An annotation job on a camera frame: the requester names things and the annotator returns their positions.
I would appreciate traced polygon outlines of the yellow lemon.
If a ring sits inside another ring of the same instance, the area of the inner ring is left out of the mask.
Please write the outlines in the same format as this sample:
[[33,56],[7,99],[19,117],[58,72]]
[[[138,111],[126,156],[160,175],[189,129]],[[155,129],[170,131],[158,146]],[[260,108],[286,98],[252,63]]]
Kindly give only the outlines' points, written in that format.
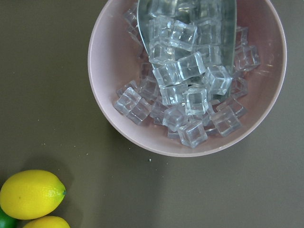
[[44,216],[28,222],[23,227],[24,228],[70,228],[70,225],[61,217]]
[[4,182],[0,189],[0,207],[16,219],[37,219],[54,211],[65,195],[64,184],[53,173],[26,170]]

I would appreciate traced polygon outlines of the green lime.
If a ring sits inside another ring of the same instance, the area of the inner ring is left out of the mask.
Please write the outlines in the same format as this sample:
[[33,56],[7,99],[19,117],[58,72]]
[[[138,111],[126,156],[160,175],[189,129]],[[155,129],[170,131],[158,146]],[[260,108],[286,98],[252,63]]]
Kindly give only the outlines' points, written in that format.
[[15,228],[16,226],[17,220],[0,209],[0,228]]

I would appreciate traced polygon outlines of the clear ice cubes pile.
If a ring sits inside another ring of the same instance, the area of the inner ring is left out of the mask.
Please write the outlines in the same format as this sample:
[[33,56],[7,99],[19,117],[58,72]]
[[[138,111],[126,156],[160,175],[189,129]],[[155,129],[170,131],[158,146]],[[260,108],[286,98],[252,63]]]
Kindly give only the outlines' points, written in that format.
[[241,127],[244,74],[260,65],[234,0],[140,0],[124,13],[139,43],[139,81],[117,90],[114,108],[135,124],[152,118],[195,148]]

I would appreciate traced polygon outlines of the metal ice scoop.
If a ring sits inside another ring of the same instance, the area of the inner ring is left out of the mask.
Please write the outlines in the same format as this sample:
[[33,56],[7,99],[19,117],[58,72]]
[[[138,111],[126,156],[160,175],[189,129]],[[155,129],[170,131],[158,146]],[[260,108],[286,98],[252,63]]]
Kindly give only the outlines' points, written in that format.
[[189,86],[210,100],[230,95],[237,4],[234,0],[141,0],[137,22],[165,105]]

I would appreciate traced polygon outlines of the pink bowl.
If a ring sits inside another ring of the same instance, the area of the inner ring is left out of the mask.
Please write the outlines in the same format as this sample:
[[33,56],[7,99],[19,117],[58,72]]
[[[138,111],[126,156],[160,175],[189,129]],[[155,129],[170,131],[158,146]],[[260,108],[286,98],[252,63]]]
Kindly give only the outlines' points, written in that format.
[[123,14],[131,0],[110,0],[99,14],[88,49],[88,72],[92,91],[104,116],[125,138],[154,153],[173,157],[196,157],[224,150],[248,136],[268,115],[282,88],[287,48],[282,23],[268,0],[237,1],[237,24],[249,28],[248,42],[256,45],[261,64],[245,74],[249,92],[240,98],[247,109],[241,127],[226,137],[210,136],[192,149],[166,136],[163,126],[147,119],[140,125],[118,113],[113,103],[116,90],[136,79],[140,62],[136,43],[126,32]]

